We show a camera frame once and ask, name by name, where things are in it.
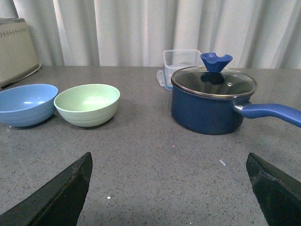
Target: lid handle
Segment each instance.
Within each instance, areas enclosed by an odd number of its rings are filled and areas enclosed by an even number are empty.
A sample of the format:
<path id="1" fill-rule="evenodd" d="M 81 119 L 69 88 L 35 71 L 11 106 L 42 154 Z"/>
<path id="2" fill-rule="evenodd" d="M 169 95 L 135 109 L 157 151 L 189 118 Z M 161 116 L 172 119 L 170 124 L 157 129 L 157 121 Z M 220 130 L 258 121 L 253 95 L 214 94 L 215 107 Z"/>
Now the lid handle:
<path id="1" fill-rule="evenodd" d="M 201 59 L 209 72 L 220 72 L 233 57 L 227 54 L 219 57 L 216 53 L 203 53 L 201 54 Z"/>

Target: beige container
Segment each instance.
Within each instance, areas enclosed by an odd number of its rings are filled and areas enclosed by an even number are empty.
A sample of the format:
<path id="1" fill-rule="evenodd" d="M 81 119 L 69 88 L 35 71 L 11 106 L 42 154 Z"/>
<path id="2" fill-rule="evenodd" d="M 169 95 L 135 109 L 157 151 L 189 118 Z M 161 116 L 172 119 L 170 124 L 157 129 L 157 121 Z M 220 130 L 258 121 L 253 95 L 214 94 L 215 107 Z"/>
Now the beige container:
<path id="1" fill-rule="evenodd" d="M 40 66 L 25 20 L 0 19 L 0 88 L 31 75 Z"/>

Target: saucepan handle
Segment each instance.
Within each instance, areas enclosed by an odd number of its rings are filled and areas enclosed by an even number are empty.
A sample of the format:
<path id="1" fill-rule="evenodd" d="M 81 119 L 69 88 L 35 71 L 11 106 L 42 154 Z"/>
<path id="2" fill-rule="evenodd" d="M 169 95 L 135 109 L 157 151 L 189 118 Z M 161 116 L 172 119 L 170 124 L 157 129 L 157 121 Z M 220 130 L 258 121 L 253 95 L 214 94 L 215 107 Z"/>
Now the saucepan handle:
<path id="1" fill-rule="evenodd" d="M 301 111 L 285 105 L 248 102 L 243 106 L 235 104 L 233 109 L 249 119 L 272 116 L 301 128 Z"/>

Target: speckled countertop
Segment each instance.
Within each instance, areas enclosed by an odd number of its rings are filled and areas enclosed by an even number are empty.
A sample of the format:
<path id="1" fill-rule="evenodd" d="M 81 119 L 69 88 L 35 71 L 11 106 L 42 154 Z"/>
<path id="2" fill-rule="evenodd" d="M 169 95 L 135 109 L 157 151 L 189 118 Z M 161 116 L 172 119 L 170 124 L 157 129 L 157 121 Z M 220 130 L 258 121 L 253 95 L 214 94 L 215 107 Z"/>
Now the speckled countertop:
<path id="1" fill-rule="evenodd" d="M 246 171 L 248 154 L 300 181 L 301 129 L 260 118 L 244 119 L 227 135 L 191 132 L 172 118 L 172 92 L 159 85 L 158 69 L 43 66 L 10 86 L 48 83 L 62 92 L 105 83 L 117 87 L 121 99 L 116 115 L 92 129 L 67 123 L 57 111 L 26 129 L 1 124 L 0 214 L 91 152 L 79 226 L 267 225 Z M 258 82 L 252 102 L 301 109 L 301 70 L 240 71 Z"/>

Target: blue bowl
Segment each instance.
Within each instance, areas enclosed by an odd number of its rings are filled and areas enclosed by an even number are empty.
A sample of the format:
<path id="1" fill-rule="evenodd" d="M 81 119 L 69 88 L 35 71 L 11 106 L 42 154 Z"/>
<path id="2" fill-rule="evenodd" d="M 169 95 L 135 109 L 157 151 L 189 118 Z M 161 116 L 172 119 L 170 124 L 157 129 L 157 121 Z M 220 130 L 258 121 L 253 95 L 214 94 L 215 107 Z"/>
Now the blue bowl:
<path id="1" fill-rule="evenodd" d="M 55 111 L 55 86 L 33 84 L 0 92 L 0 122 L 25 127 L 48 119 Z"/>

